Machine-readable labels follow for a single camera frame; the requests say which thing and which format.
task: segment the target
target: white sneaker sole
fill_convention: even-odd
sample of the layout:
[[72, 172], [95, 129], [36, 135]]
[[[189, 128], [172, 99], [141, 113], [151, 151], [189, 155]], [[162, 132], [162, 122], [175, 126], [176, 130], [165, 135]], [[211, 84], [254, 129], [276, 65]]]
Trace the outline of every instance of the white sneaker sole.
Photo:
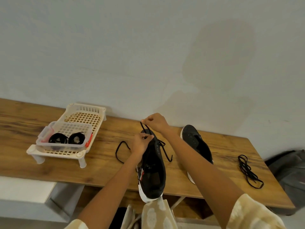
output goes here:
[[149, 202], [152, 202], [152, 201], [155, 201], [155, 200], [158, 199], [158, 198], [154, 198], [154, 199], [148, 198], [148, 197], [144, 194], [144, 192], [143, 192], [143, 190], [142, 190], [142, 187], [141, 187], [141, 184], [138, 185], [138, 188], [139, 188], [140, 197], [141, 197], [141, 199], [142, 199], [143, 202], [149, 203]]
[[[182, 131], [183, 131], [183, 129], [184, 129], [184, 127], [182, 128], [181, 133], [180, 133], [180, 137], [181, 137], [182, 140], [183, 140], [183, 138], [182, 138]], [[190, 180], [193, 184], [195, 184], [195, 182], [193, 181], [193, 179], [192, 179], [192, 177], [190, 176], [189, 173], [188, 173], [188, 178], [189, 178], [189, 180]]]

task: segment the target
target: forearm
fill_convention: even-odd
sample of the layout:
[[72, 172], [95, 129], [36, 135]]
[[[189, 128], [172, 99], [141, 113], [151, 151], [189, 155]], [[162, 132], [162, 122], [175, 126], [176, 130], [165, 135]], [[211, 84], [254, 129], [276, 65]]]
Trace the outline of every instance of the forearm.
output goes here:
[[179, 162], [182, 163], [196, 183], [220, 226], [225, 228], [234, 204], [243, 194], [243, 191], [170, 128], [162, 134], [173, 147]]
[[135, 173], [138, 158], [132, 154], [121, 169], [90, 201], [78, 216], [89, 229], [109, 228], [117, 208]]

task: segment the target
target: beige patterned shirt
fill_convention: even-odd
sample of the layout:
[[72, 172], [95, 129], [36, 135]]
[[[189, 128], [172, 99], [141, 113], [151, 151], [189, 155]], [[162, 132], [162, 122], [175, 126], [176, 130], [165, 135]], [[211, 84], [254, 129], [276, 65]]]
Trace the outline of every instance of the beige patterned shirt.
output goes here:
[[[171, 228], [177, 229], [175, 217], [167, 200], [162, 197], [145, 204], [142, 215], [136, 217], [129, 205], [121, 229], [138, 228], [136, 222], [142, 218], [143, 229]], [[268, 210], [261, 203], [243, 194], [236, 201], [227, 225], [228, 229], [286, 229], [279, 216]], [[73, 220], [66, 229], [88, 229], [79, 219]]]

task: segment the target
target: clear plastic container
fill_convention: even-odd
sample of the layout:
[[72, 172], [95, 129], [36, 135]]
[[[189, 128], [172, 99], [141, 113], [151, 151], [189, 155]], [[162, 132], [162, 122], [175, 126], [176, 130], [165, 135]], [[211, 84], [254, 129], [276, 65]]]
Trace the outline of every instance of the clear plastic container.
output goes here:
[[[73, 133], [82, 132], [85, 140], [82, 144], [61, 144], [49, 143], [50, 137], [55, 133], [62, 133], [70, 137]], [[77, 122], [53, 121], [38, 135], [36, 145], [42, 146], [45, 150], [51, 151], [71, 151], [80, 152], [85, 149], [86, 142], [89, 141], [92, 134], [92, 125]]]

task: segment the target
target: wooden tabletop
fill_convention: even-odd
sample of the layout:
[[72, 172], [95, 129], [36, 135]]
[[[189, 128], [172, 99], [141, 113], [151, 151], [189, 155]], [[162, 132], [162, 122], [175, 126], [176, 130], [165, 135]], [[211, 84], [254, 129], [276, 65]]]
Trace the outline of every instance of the wooden tabletop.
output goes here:
[[[125, 140], [130, 143], [133, 135], [142, 130], [139, 121], [107, 116], [85, 156], [87, 166], [84, 169], [79, 167], [77, 160], [62, 158], [46, 158], [43, 164], [38, 165], [26, 150], [35, 144], [41, 130], [51, 121], [56, 121], [64, 111], [62, 108], [0, 99], [0, 176], [105, 186], [122, 166], [115, 158], [119, 142]], [[181, 128], [173, 128], [175, 133], [180, 134]], [[247, 138], [204, 131], [199, 133], [210, 147], [214, 165], [245, 193], [266, 206], [294, 207]], [[189, 181], [170, 144], [160, 134], [156, 133], [156, 136], [166, 143], [168, 156], [173, 154], [171, 163], [162, 154], [166, 168], [164, 194], [202, 198], [197, 187]], [[119, 158], [124, 161], [129, 154], [130, 151], [122, 145]], [[252, 171], [264, 181], [262, 189], [254, 189], [246, 182], [238, 167], [237, 157], [240, 154], [248, 157]], [[128, 189], [138, 190], [136, 173]]]

